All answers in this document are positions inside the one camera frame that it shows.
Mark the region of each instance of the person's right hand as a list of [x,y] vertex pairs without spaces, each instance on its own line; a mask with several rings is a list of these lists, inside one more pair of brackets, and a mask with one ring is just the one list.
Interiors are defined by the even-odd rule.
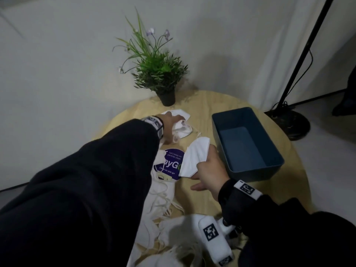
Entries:
[[192,176],[192,179],[200,179],[200,183],[192,185],[190,189],[195,191],[208,189],[217,201],[219,191],[223,184],[229,180],[229,176],[214,145],[210,144],[209,146],[207,161],[199,162],[197,168],[198,172]]

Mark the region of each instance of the purple circular sticker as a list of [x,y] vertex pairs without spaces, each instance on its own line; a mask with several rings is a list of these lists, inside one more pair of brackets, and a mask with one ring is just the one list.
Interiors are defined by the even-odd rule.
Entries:
[[179,180],[180,166],[182,165],[184,152],[179,149],[167,149],[165,155],[166,162],[154,166],[154,170],[158,172],[158,178],[161,180]]

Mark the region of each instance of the black plant pot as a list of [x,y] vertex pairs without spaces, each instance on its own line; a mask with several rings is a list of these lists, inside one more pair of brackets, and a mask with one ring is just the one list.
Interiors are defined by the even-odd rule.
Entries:
[[162,95],[157,94],[157,96],[160,98],[163,106],[165,106],[165,107],[169,107],[176,102],[176,95],[174,93],[174,90],[169,93],[162,94]]

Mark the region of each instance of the black lamp pole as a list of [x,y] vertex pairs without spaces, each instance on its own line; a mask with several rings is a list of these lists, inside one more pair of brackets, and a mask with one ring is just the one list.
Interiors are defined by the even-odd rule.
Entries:
[[327,15],[327,12],[329,11],[330,6],[332,5],[332,1],[333,0],[325,1],[323,9],[321,10],[319,17],[313,27],[313,30],[310,33],[308,41],[306,42],[305,47],[300,55],[300,58],[296,63],[296,67],[294,68],[293,73],[291,74],[291,77],[287,83],[287,86],[282,94],[281,99],[279,100],[276,109],[266,112],[266,114],[273,121],[275,121],[276,124],[278,124],[278,126],[287,134],[290,140],[298,140],[305,137],[305,135],[307,135],[310,131],[310,123],[308,119],[305,118],[302,114],[295,112],[286,106],[283,106],[283,103],[288,95],[289,90],[291,89],[294,80],[296,79],[300,67],[303,64],[315,37],[318,34],[318,31]]

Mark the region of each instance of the hand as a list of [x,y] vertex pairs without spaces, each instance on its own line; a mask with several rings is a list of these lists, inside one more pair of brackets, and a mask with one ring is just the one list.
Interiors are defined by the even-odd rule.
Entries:
[[172,129],[173,125],[180,120],[185,120],[183,116],[172,116],[172,112],[168,111],[166,114],[158,114],[157,117],[161,118],[164,125],[163,138],[165,144],[171,144],[173,142]]
[[208,189],[217,201],[220,189],[229,180],[229,176],[214,145],[210,144],[209,146],[207,161],[199,162],[197,168],[198,172],[191,179],[200,179],[200,183],[192,185],[190,189],[195,191]]

